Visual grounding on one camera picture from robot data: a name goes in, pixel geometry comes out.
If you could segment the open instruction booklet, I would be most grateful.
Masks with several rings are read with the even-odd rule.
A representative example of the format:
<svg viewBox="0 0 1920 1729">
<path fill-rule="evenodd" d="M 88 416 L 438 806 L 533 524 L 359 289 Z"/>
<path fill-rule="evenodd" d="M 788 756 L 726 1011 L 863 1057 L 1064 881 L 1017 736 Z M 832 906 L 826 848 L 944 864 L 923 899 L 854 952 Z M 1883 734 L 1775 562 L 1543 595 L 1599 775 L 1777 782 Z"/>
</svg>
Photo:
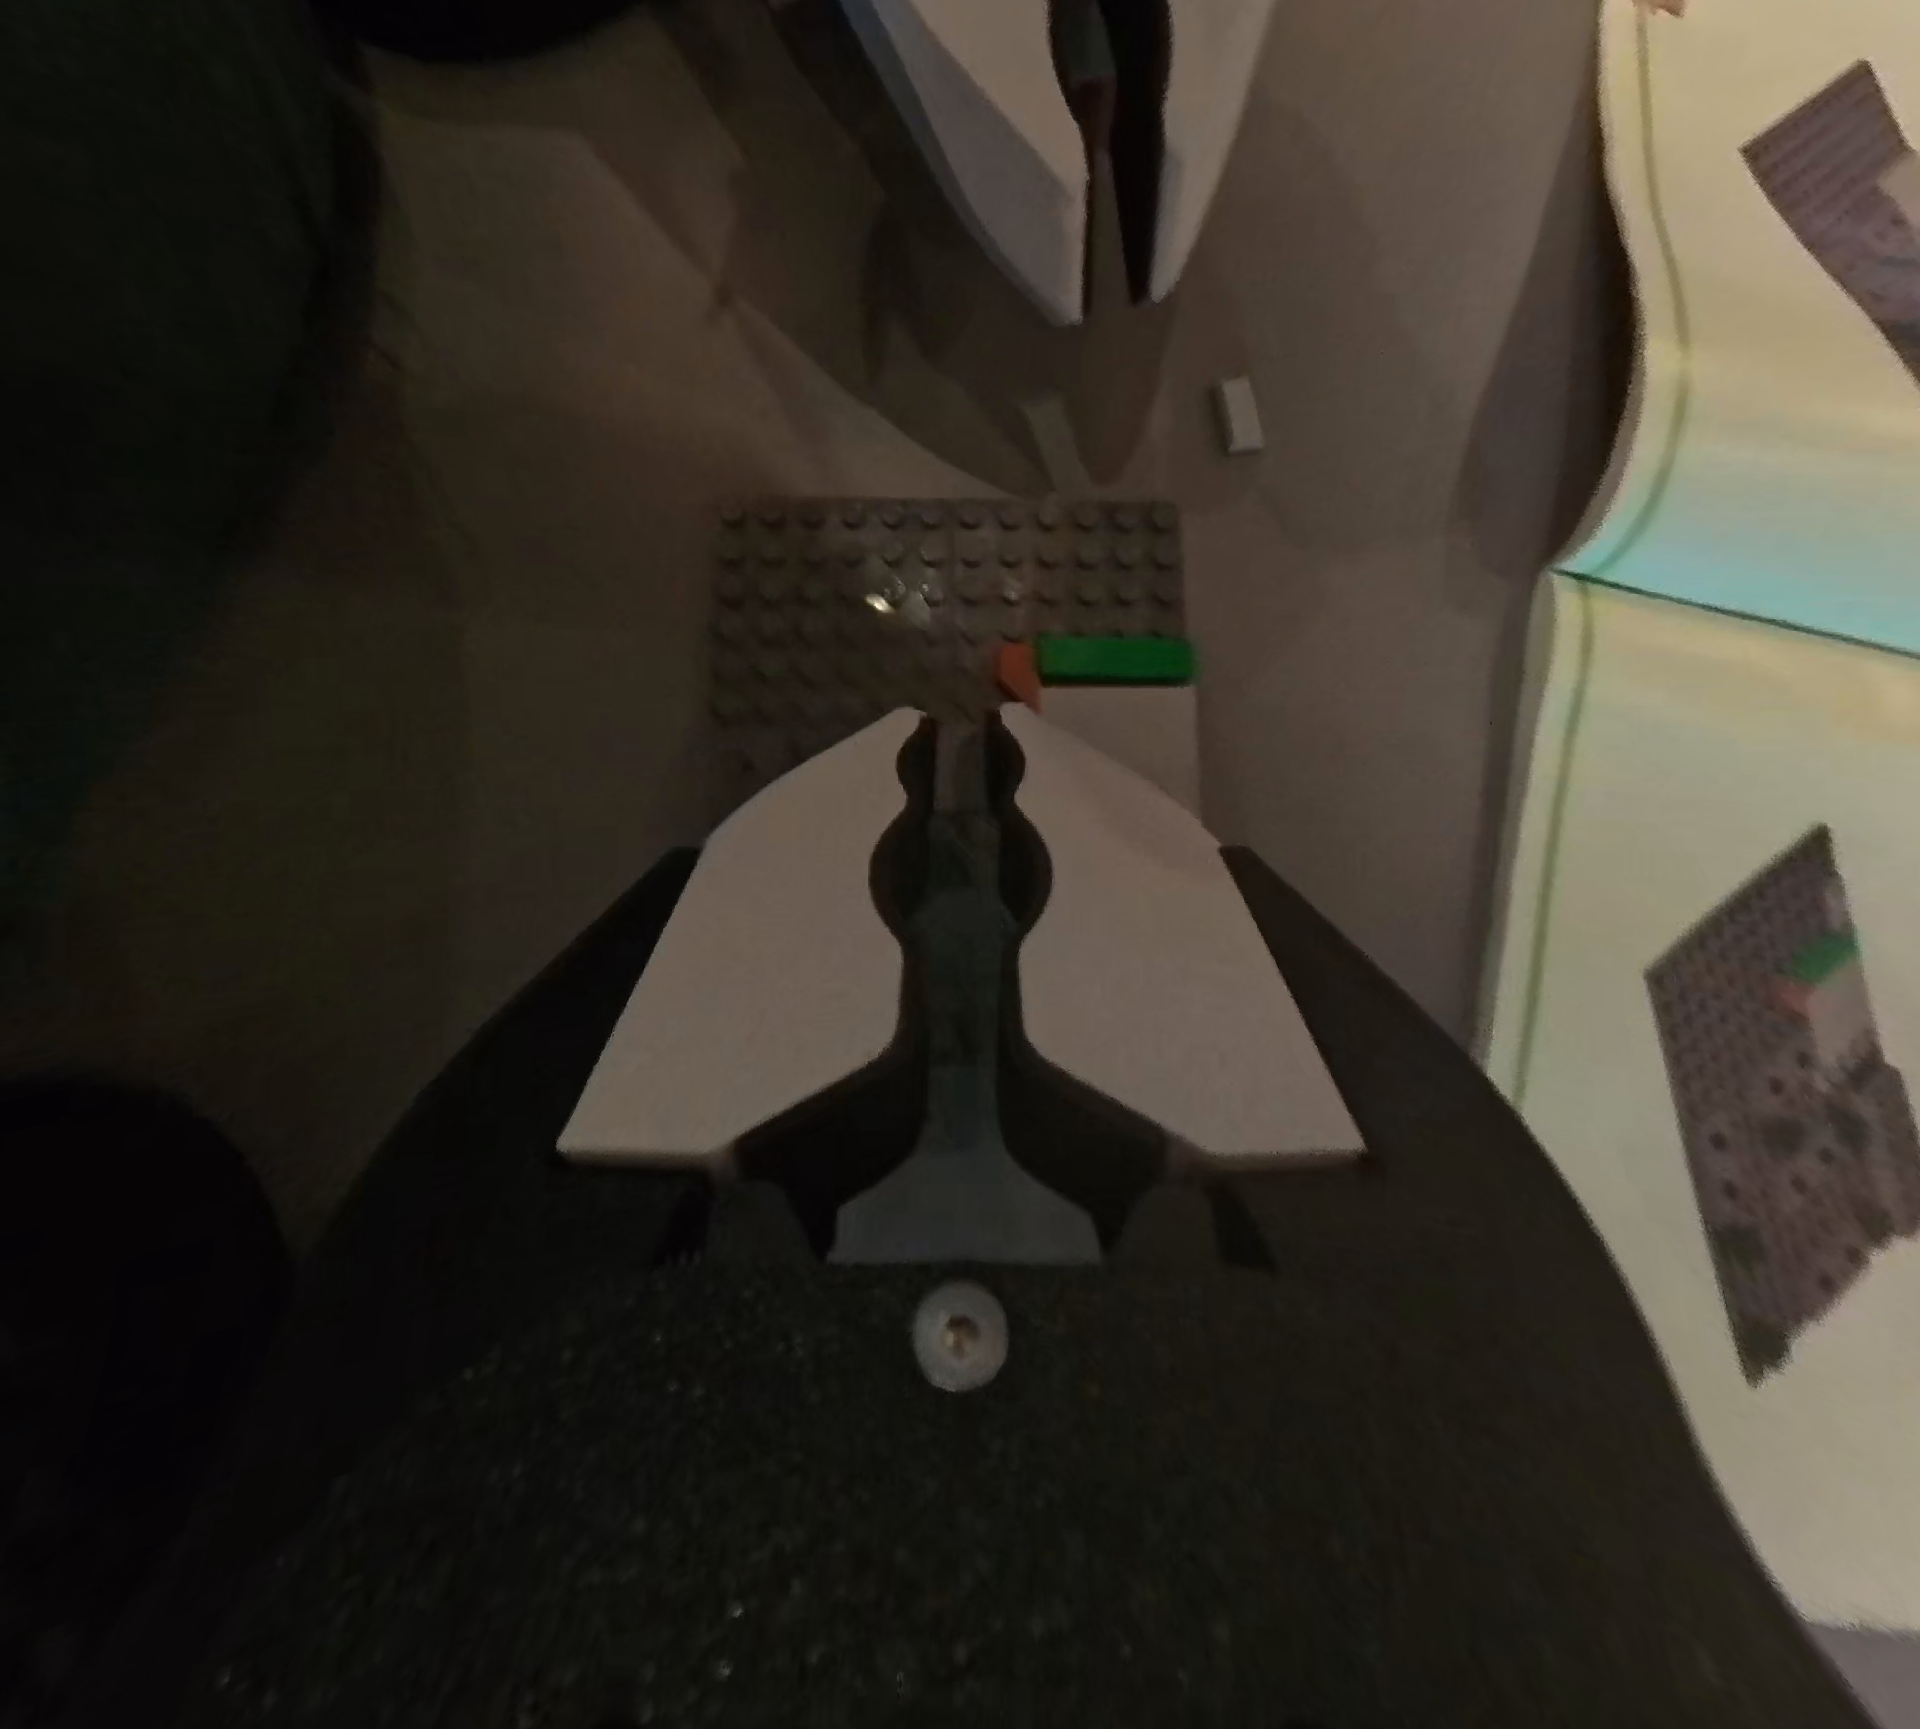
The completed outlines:
<svg viewBox="0 0 1920 1729">
<path fill-rule="evenodd" d="M 1636 361 L 1533 597 L 1482 1064 L 1801 1613 L 1918 1619 L 1916 0 L 1599 0 Z"/>
</svg>

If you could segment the dark green sweatshirt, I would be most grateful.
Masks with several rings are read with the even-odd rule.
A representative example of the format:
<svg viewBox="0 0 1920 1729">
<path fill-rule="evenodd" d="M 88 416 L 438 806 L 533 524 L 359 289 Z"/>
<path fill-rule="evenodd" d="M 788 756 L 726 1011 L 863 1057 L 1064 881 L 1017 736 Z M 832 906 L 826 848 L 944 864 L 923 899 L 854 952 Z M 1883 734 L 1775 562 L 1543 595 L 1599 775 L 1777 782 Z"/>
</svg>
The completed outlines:
<svg viewBox="0 0 1920 1729">
<path fill-rule="evenodd" d="M 365 276 L 310 0 L 2 0 L 4 1060 L 181 716 Z"/>
</svg>

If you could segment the grey studded baseplate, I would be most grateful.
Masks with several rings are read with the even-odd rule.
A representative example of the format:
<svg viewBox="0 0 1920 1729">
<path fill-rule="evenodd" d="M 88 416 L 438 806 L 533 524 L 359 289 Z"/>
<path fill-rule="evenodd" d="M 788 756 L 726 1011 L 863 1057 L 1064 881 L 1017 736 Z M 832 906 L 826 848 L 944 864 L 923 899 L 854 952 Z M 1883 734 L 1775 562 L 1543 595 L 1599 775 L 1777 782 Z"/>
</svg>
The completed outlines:
<svg viewBox="0 0 1920 1729">
<path fill-rule="evenodd" d="M 1182 511 L 1107 498 L 753 498 L 720 509 L 707 716 L 733 804 L 918 709 L 1002 701 L 1004 639 L 1187 637 Z"/>
</svg>

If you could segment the green flat brick plate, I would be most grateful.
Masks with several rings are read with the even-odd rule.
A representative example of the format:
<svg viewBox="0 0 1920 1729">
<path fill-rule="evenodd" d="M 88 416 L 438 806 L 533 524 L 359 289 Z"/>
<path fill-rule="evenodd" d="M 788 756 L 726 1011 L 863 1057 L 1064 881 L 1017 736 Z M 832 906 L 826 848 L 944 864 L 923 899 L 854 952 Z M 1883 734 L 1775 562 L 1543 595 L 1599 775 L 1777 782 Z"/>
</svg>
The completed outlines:
<svg viewBox="0 0 1920 1729">
<path fill-rule="evenodd" d="M 1039 681 L 1070 687 L 1189 687 L 1198 657 L 1187 637 L 1042 634 L 1033 639 Z"/>
</svg>

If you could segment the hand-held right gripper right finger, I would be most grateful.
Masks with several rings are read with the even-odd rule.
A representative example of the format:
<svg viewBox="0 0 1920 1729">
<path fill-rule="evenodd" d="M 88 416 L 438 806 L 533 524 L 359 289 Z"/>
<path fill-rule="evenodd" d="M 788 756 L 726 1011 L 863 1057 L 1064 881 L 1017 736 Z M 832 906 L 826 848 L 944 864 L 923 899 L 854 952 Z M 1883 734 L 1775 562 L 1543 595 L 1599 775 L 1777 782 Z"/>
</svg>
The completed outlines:
<svg viewBox="0 0 1920 1729">
<path fill-rule="evenodd" d="M 1019 1022 L 1037 1055 L 1211 1167 L 1363 1156 L 1217 837 L 1162 786 L 1006 714 L 1019 819 L 1046 897 L 1019 938 Z"/>
</svg>

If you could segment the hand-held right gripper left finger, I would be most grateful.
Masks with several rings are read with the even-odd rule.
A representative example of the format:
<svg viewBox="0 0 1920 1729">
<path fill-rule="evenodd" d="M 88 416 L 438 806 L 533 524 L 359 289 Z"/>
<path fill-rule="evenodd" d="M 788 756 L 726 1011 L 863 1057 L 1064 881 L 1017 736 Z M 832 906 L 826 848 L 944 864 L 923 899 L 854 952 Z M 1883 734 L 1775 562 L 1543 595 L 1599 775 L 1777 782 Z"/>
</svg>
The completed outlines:
<svg viewBox="0 0 1920 1729">
<path fill-rule="evenodd" d="M 716 1167 L 876 1062 L 901 1027 L 901 938 L 872 863 L 907 811 L 896 709 L 716 826 L 559 1135 L 588 1167 Z"/>
</svg>

